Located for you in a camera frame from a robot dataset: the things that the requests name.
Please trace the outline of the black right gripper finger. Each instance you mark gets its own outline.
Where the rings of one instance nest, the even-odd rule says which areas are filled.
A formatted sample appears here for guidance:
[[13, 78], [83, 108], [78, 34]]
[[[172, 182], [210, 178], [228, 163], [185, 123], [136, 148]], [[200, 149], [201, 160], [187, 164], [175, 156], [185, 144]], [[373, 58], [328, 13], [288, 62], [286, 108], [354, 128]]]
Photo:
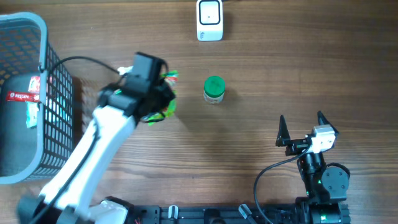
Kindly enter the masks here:
[[335, 136], [339, 135], [340, 132], [326, 119], [326, 117], [321, 111], [317, 112], [317, 118], [319, 125], [329, 125], [334, 130]]
[[287, 129], [287, 124], [283, 115], [279, 118], [279, 130], [275, 145], [277, 147], [288, 146], [290, 144], [290, 134]]

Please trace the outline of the green Haribo gummy bag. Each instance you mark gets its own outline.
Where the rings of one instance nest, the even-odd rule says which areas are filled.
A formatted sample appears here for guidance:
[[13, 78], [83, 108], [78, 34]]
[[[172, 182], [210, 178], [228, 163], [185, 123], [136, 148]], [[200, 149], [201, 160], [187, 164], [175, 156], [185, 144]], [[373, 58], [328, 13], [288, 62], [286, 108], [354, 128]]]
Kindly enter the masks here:
[[179, 74], [176, 70], [161, 74], [162, 84], [158, 88], [159, 94], [155, 99], [155, 106], [152, 111], [144, 117], [143, 122], [151, 126], [174, 115], [177, 107], [176, 90], [174, 87], [178, 81], [178, 76]]

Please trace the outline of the green lid jar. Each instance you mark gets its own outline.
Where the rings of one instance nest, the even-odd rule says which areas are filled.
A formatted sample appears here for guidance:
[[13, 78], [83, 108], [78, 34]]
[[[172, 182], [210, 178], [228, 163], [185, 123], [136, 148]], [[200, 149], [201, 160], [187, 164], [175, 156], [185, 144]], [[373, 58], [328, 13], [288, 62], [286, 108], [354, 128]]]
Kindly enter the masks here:
[[225, 81], [219, 76], [211, 76], [205, 80], [203, 97], [210, 104], [218, 104], [223, 101], [225, 90]]

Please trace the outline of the teal tissue packet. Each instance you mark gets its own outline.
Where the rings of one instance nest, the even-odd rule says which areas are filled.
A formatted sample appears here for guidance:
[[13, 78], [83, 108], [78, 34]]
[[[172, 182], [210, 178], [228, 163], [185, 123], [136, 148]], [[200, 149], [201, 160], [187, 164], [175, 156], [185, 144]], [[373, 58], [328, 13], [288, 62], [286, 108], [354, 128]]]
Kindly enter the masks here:
[[34, 128], [37, 126], [38, 111], [39, 108], [37, 107], [37, 103], [27, 101], [27, 120], [26, 120], [27, 128]]

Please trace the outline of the red Nescafe stick sachet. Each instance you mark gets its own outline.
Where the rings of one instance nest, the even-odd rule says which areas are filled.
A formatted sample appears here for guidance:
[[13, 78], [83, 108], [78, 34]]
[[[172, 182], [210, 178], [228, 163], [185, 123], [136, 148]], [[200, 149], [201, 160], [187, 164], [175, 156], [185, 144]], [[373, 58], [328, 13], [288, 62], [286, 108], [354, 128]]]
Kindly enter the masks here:
[[6, 96], [7, 101], [28, 101], [28, 102], [39, 102], [40, 96], [35, 93], [21, 93], [16, 91], [8, 91]]

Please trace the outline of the red white small packet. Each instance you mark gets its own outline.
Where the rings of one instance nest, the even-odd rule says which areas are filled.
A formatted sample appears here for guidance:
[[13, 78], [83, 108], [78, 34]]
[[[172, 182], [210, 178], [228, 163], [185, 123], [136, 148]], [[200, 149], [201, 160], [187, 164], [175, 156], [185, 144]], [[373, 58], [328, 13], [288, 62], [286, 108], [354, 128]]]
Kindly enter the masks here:
[[[52, 77], [49, 78], [49, 83], [53, 83]], [[46, 84], [46, 91], [52, 95], [53, 89], [49, 90], [49, 88], [50, 88], [49, 84]], [[30, 78], [28, 92], [35, 93], [35, 94], [40, 93], [40, 77], [39, 76], [32, 76]]]

